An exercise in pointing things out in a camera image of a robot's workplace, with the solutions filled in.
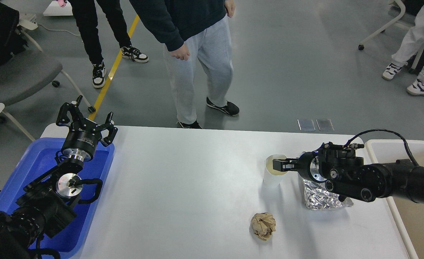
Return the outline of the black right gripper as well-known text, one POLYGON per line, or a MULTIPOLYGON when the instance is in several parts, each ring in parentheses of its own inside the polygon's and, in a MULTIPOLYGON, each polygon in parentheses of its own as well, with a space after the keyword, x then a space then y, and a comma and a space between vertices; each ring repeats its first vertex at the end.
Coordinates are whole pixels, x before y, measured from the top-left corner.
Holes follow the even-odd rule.
POLYGON ((318 156, 314 152, 304 152, 299 158, 286 158, 272 161, 273 175, 283 175, 286 172, 298 172, 306 180, 324 183, 327 179, 319 169, 318 156))

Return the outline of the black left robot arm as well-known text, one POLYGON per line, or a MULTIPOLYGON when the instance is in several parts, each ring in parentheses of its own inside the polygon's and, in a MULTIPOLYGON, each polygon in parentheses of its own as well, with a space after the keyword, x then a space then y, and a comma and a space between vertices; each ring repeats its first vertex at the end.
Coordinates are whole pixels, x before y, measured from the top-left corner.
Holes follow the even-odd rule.
POLYGON ((59 110, 56 124, 69 132, 56 153, 56 166, 23 188, 12 214, 0 211, 0 259, 61 258, 56 249, 41 248, 44 236, 53 238, 72 223, 76 205, 92 204, 100 197, 103 180, 81 178, 79 172, 94 158, 98 143, 113 143, 118 128, 113 112, 101 125, 84 118, 79 110, 82 98, 64 103, 59 110))

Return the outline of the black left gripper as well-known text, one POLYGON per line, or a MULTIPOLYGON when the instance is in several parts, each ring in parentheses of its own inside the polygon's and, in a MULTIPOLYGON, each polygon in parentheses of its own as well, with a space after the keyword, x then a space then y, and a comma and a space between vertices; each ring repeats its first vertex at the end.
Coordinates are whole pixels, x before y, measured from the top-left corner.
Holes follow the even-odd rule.
POLYGON ((83 96, 79 95, 76 101, 64 103, 56 119, 57 126, 69 128, 68 135, 61 148, 62 154, 67 157, 74 155, 81 157, 81 161, 87 162, 93 159, 98 142, 103 146, 109 146, 114 142, 118 128, 113 122, 113 113, 108 113, 104 124, 98 125, 95 122, 85 122, 84 117, 79 110, 83 96))

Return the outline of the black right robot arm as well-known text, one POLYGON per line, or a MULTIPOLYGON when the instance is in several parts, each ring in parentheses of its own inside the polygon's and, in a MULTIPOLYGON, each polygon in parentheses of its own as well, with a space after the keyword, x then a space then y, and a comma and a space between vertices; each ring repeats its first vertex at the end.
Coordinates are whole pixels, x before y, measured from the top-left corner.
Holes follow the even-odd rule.
POLYGON ((415 160, 403 136, 408 159, 365 164, 356 150, 364 144, 349 139, 343 145, 322 143, 298 158, 273 159, 272 169, 297 172, 304 182, 305 204, 310 210, 351 206, 352 199, 373 202, 395 196, 424 204, 424 167, 415 160))

